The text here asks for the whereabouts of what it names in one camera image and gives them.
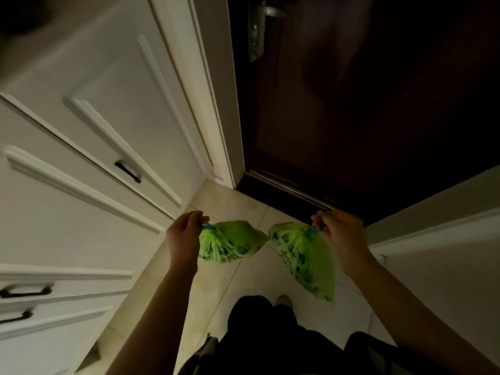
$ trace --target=green plastic bag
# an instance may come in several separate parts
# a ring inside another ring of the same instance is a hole
[[[247,221],[203,224],[199,236],[199,258],[226,263],[254,255],[269,237]]]
[[[320,229],[295,222],[273,225],[269,236],[292,276],[308,292],[334,301],[334,262]]]

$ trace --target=person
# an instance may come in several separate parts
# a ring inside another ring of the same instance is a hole
[[[181,215],[168,229],[170,269],[108,375],[173,373],[197,272],[198,236],[201,224],[208,220],[196,211]],[[378,263],[368,249],[361,220],[340,210],[319,211],[312,220],[316,227],[326,224],[323,234],[334,244],[341,269],[360,289],[397,347],[354,333],[342,350],[320,333],[298,326],[286,297],[273,307],[262,296],[244,296],[230,313],[226,335],[220,342],[208,338],[184,365],[184,373],[500,374],[493,362]]]

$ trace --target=black handle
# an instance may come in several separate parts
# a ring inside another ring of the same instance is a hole
[[[0,324],[2,324],[2,323],[9,323],[9,322],[16,322],[16,321],[22,321],[22,320],[27,320],[27,319],[29,319],[31,317],[33,317],[33,311],[31,309],[27,309],[19,317],[8,318],[7,320],[0,320]]]
[[[40,292],[12,293],[10,292],[17,285],[8,285],[0,290],[0,298],[27,297],[27,296],[45,296],[52,293],[53,284],[46,285]]]
[[[126,168],[122,162],[119,160],[115,162],[115,166],[118,167],[120,170],[123,170],[127,175],[130,175],[132,179],[134,179],[134,182],[136,183],[141,183],[141,179],[139,179],[137,176],[135,176],[133,173],[129,171],[128,168]]]

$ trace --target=person's right arm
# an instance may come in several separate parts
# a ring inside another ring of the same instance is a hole
[[[340,210],[312,216],[323,221],[324,235],[335,246],[342,270],[354,281],[400,347],[417,353],[457,375],[500,374],[493,362],[431,312],[374,258],[363,223]]]

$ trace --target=dark brown door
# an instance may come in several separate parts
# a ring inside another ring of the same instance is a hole
[[[500,0],[267,5],[251,63],[229,0],[247,171],[371,223],[500,163]]]

